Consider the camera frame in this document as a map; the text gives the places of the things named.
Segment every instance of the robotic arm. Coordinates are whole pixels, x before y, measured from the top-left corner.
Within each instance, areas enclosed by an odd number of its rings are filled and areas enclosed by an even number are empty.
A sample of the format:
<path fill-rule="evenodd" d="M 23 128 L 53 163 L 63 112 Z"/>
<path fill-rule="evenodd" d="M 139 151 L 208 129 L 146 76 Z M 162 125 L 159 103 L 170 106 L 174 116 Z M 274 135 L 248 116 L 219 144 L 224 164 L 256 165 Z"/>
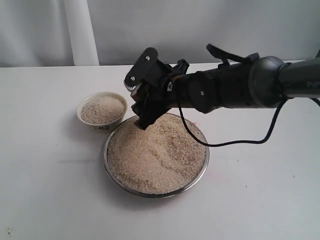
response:
<path fill-rule="evenodd" d="M 207 114 L 221 107 L 277 108 L 291 98 L 320 98 L 320 58 L 284 63 L 275 56 L 240 57 L 211 44 L 206 48 L 222 63 L 190 74 L 184 59 L 171 67 L 158 60 L 154 48 L 142 53 L 124 80 L 135 100 L 138 128 L 145 130 L 170 108 Z"/>

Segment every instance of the white wall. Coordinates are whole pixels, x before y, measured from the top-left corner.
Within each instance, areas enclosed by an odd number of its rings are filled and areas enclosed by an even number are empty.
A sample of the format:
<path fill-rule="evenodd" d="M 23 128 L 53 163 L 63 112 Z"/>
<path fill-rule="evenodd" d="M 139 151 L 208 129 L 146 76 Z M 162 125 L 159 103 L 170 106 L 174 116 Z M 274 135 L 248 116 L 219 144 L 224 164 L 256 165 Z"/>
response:
<path fill-rule="evenodd" d="M 87 0 L 100 64 L 132 64 L 149 46 L 173 63 L 239 55 L 313 58 L 320 0 Z M 0 0 L 0 66 L 72 65 L 62 0 Z"/>

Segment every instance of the small bowl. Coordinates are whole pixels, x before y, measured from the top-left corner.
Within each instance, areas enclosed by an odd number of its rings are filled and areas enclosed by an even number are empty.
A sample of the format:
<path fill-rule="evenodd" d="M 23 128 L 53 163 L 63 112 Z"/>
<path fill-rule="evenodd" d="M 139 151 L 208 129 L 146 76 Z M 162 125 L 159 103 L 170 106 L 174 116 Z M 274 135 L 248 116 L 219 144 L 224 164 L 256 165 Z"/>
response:
<path fill-rule="evenodd" d="M 106 96 L 118 99 L 123 103 L 124 111 L 121 114 L 121 116 L 118 119 L 114 120 L 114 121 L 106 122 L 106 123 L 103 123 L 103 124 L 91 124 L 91 123 L 88 123 L 88 122 L 84 121 L 82 119 L 82 117 L 81 117 L 81 110 L 84 107 L 84 105 L 86 103 L 88 103 L 88 102 L 91 102 L 92 100 L 95 100 L 95 99 L 98 99 L 98 98 L 101 98 L 101 97 L 106 97 Z M 92 94 L 92 95 L 86 97 L 85 99 L 83 99 L 79 103 L 79 105 L 78 105 L 78 107 L 76 109 L 76 115 L 79 118 L 79 120 L 81 122 L 83 122 L 84 124 L 92 126 L 96 130 L 99 130 L 99 131 L 102 131 L 102 132 L 108 132 L 108 131 L 114 130 L 115 128 L 117 128 L 119 126 L 119 124 L 124 119 L 124 115 L 126 114 L 127 109 L 128 109 L 127 101 L 125 100 L 125 98 L 123 96 L 121 96 L 121 95 L 119 95 L 117 93 L 114 93 L 114 92 L 103 91 L 103 92 L 97 92 L 97 93 Z"/>
<path fill-rule="evenodd" d="M 178 116 L 176 114 L 172 114 L 172 113 L 166 113 L 166 114 L 171 114 L 171 115 L 180 117 L 180 116 Z M 132 119 L 132 118 L 137 118 L 137 116 L 132 116 L 132 117 L 126 119 L 124 122 L 121 123 L 121 125 L 124 124 L 126 121 Z M 200 129 L 195 124 L 193 124 L 192 122 L 188 121 L 187 119 L 186 119 L 186 121 L 189 122 L 191 125 L 193 125 L 194 127 L 196 127 L 200 131 Z M 167 192 L 167 193 L 161 193 L 161 194 L 150 194 L 150 193 L 144 193 L 144 192 L 136 191 L 134 189 L 131 189 L 131 188 L 125 186 L 124 184 L 122 184 L 116 178 L 116 176 L 114 176 L 114 174 L 112 173 L 112 171 L 111 171 L 111 169 L 109 167 L 109 164 L 108 164 L 108 146 L 109 146 L 109 143 L 110 143 L 113 135 L 117 132 L 117 130 L 120 128 L 120 126 L 116 130 L 114 130 L 109 135 L 108 139 L 106 140 L 105 147 L 104 147 L 104 168 L 105 168 L 106 173 L 109 175 L 109 177 L 118 186 L 120 186 L 123 190 L 125 190 L 126 192 L 131 193 L 131 194 L 136 195 L 136 196 L 139 196 L 139 197 L 150 198 L 150 199 L 163 199 L 163 198 L 172 197 L 174 195 L 183 193 L 184 191 L 186 191 L 186 190 L 190 189 L 191 187 L 193 187 L 202 178 L 202 176 L 204 175 L 205 171 L 207 170 L 207 167 L 208 167 L 208 164 L 209 164 L 210 152 L 209 152 L 209 147 L 206 146 L 205 147 L 204 161 L 203 161 L 203 165 L 202 165 L 202 168 L 201 168 L 199 174 L 191 182 L 189 182 L 187 185 L 181 187 L 178 190 Z M 204 134 L 202 133 L 202 131 L 200 131 L 200 132 L 201 132 L 201 134 L 203 136 L 204 142 L 208 143 L 206 138 L 205 138 L 205 136 L 204 136 Z"/>

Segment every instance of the white ceramic bowl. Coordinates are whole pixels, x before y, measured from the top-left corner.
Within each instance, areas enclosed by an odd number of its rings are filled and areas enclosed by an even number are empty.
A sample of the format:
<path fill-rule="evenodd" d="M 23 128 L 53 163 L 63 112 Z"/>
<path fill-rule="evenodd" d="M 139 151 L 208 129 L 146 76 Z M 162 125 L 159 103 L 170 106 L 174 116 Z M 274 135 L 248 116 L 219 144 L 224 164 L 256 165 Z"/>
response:
<path fill-rule="evenodd" d="M 86 121 L 84 121 L 81 117 L 81 110 L 82 108 L 84 107 L 84 105 L 88 102 L 91 102 L 92 100 L 95 100 L 95 99 L 98 99 L 98 98 L 101 98 L 101 97 L 105 97 L 105 96 L 108 96 L 108 97 L 112 97 L 112 98 L 115 98 L 115 99 L 118 99 L 120 100 L 123 105 L 124 105 L 124 111 L 123 113 L 121 114 L 121 116 L 114 120 L 114 121 L 111 121 L 111 122 L 106 122 L 104 124 L 90 124 Z M 83 99 L 80 104 L 78 105 L 77 109 L 76 109 L 76 115 L 77 117 L 79 118 L 79 120 L 89 126 L 92 126 L 94 129 L 96 130 L 99 130 L 99 131 L 103 131 L 103 132 L 108 132 L 108 131 L 112 131 L 114 130 L 115 128 L 117 128 L 119 126 L 119 124 L 122 122 L 123 118 L 124 118 L 124 115 L 126 114 L 127 112 L 127 109 L 128 109 L 128 106 L 127 106 L 127 101 L 125 100 L 125 98 L 117 93 L 114 93 L 114 92 L 108 92 L 108 91 L 103 91 L 103 92 L 97 92 L 95 94 L 92 94 L 88 97 L 86 97 L 85 99 Z"/>

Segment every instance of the bowl rim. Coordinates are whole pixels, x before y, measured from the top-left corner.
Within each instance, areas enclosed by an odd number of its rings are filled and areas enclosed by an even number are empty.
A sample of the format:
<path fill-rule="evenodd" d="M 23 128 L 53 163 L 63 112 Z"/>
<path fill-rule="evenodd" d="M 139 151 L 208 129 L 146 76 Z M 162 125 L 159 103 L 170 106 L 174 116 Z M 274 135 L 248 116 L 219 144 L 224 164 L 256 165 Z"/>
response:
<path fill-rule="evenodd" d="M 165 114 L 170 114 L 170 115 L 174 115 L 176 117 L 179 117 L 179 115 L 176 115 L 174 113 L 165 113 Z M 136 196 L 139 196 L 139 197 L 143 197 L 143 198 L 150 198 L 150 199 L 157 199 L 157 198 L 169 198 L 169 197 L 172 197 L 172 196 L 175 196 L 177 194 L 181 194 L 183 192 L 185 192 L 186 190 L 192 188 L 201 178 L 202 176 L 204 175 L 205 171 L 207 170 L 207 167 L 208 167 L 208 164 L 209 164 L 209 159 L 210 159 L 210 150 L 209 150 L 209 147 L 206 146 L 205 147 L 205 156 L 204 156 L 204 161 L 203 161 L 203 165 L 202 165 L 202 168 L 199 172 L 199 174 L 191 181 L 189 182 L 187 185 L 175 190 L 175 191 L 171 191 L 171 192 L 167 192 L 167 193 L 160 193 L 160 194 L 150 194 L 150 193 L 143 193 L 143 192 L 140 192 L 140 191 L 136 191 L 134 189 L 131 189 L 127 186 L 125 186 L 124 184 L 122 184 L 115 176 L 114 174 L 112 173 L 110 167 L 109 167 L 109 164 L 108 164 L 108 146 L 109 146 L 109 143 L 112 139 L 112 136 L 117 132 L 117 130 L 125 123 L 127 122 L 128 120 L 132 119 L 132 118 L 137 118 L 137 116 L 132 116 L 132 117 L 129 117 L 128 119 L 126 119 L 125 121 L 123 121 L 110 135 L 109 137 L 107 138 L 106 142 L 105 142 L 105 145 L 104 145 L 104 151 L 103 151 L 103 156 L 104 156 L 104 168 L 105 168 L 105 171 L 106 173 L 108 174 L 108 176 L 117 184 L 119 185 L 123 190 L 125 190 L 126 192 L 130 193 L 130 194 L 133 194 L 133 195 L 136 195 Z M 205 137 L 205 135 L 203 134 L 203 132 L 194 124 L 192 123 L 191 121 L 185 119 L 186 122 L 189 122 L 191 125 L 193 125 L 194 127 L 196 127 L 200 133 L 202 134 L 203 136 L 203 139 L 204 139 L 204 142 L 205 143 L 208 143 L 207 142 L 207 139 Z"/>
<path fill-rule="evenodd" d="M 113 121 L 110 121 L 110 122 L 106 122 L 106 123 L 102 123 L 102 124 L 92 124 L 92 123 L 88 123 L 86 121 L 84 121 L 81 117 L 81 110 L 82 108 L 84 107 L 83 106 L 83 102 L 87 101 L 88 99 L 91 99 L 97 95 L 103 95 L 103 94 L 106 94 L 105 96 L 109 96 L 110 94 L 112 95 L 116 95 L 117 97 L 119 97 L 121 99 L 121 102 L 124 103 L 124 111 L 123 113 L 121 114 L 120 117 L 118 117 L 116 120 L 113 120 Z M 83 122 L 84 124 L 87 124 L 89 126 L 93 126 L 93 127 L 102 127 L 102 126 L 106 126 L 106 125 L 111 125 L 117 121 L 119 121 L 120 119 L 122 119 L 124 117 L 124 115 L 126 114 L 128 110 L 128 104 L 127 104 L 127 101 L 126 99 L 120 95 L 119 93 L 116 93 L 116 92 L 112 92 L 112 91 L 100 91 L 100 92 L 96 92 L 94 94 L 91 94 L 89 96 L 87 96 L 86 98 L 84 98 L 83 100 L 80 101 L 80 103 L 78 104 L 77 108 L 76 108 L 76 115 L 78 117 L 78 119 Z"/>

